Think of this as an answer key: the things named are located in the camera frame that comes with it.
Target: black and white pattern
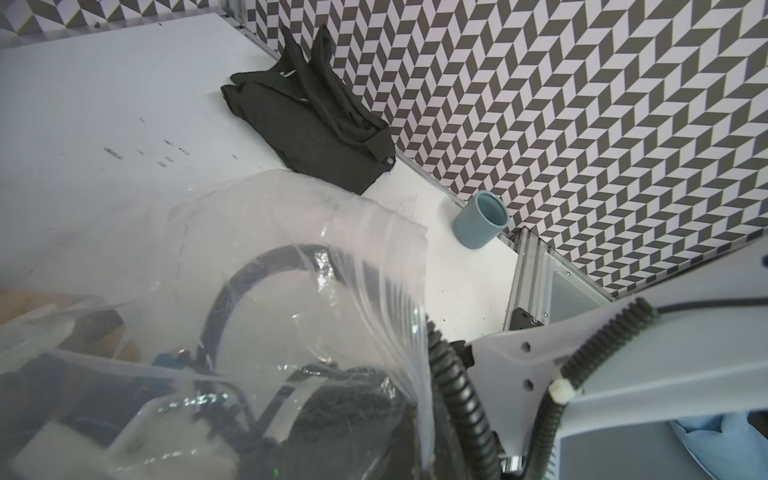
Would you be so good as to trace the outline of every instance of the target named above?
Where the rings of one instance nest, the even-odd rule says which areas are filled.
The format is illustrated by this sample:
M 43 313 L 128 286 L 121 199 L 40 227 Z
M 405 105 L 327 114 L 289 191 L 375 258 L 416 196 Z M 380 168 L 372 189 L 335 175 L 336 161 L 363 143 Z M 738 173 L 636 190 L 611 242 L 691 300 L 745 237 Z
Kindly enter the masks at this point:
M 0 40 L 219 5 L 219 0 L 0 0 Z
M 287 25 L 398 147 L 469 198 L 500 195 L 614 295 L 768 227 L 765 0 L 246 0 Z

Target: white plastic part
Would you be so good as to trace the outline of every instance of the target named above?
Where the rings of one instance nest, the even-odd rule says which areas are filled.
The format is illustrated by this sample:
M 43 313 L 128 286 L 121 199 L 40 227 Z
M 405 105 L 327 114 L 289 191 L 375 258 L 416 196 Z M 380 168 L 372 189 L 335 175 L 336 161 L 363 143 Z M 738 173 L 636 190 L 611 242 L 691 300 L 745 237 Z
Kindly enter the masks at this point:
M 567 405 L 579 394 L 579 391 L 574 388 L 571 382 L 562 376 L 552 380 L 547 390 L 549 391 L 549 396 L 552 397 L 552 401 L 558 405 Z
M 657 308 L 765 296 L 766 255 L 768 238 L 763 238 L 611 305 L 551 325 L 472 341 L 475 364 L 468 373 L 506 453 L 525 454 L 538 404 L 553 373 L 636 296 Z M 768 408 L 765 338 L 766 307 L 662 314 L 583 385 L 584 393 L 565 410 L 558 437 L 681 416 Z M 532 391 L 524 388 L 531 384 Z

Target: teal cup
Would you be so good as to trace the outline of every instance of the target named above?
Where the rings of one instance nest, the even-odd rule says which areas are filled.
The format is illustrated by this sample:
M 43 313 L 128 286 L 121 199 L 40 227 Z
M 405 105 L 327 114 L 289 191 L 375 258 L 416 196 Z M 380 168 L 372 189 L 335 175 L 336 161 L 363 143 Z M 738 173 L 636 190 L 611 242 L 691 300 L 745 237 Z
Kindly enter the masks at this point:
M 502 201 L 480 190 L 453 220 L 453 233 L 465 246 L 478 249 L 493 240 L 509 225 L 509 214 Z

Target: black wire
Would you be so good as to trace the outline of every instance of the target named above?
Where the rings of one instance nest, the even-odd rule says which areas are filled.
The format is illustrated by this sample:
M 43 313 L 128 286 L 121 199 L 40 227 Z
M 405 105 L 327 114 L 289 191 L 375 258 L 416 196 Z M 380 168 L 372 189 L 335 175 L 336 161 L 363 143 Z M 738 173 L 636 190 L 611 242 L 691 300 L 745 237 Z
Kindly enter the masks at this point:
M 768 297 L 729 298 L 719 300 L 697 300 L 695 302 L 673 303 L 672 305 L 659 306 L 659 313 L 680 312 L 681 310 L 694 310 L 699 308 L 718 308 L 722 306 L 765 306 L 768 305 Z

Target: clear plastic bag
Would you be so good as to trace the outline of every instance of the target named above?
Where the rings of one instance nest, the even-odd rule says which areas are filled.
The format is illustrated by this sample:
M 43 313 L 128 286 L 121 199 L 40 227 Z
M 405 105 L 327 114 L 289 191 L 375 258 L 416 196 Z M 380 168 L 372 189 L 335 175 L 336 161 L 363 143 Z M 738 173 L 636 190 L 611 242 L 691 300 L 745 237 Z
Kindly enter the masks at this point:
M 0 327 L 0 476 L 357 480 L 429 468 L 422 227 L 283 171 L 162 211 L 162 228 L 134 232 L 144 246 L 156 238 L 141 268 L 114 269 L 136 250 L 101 248 L 126 256 L 108 267 L 130 298 L 104 285 L 107 296 L 78 293 L 111 304 L 89 297 Z M 83 261 L 84 275 L 110 278 Z M 412 462 L 393 465 L 403 442 Z

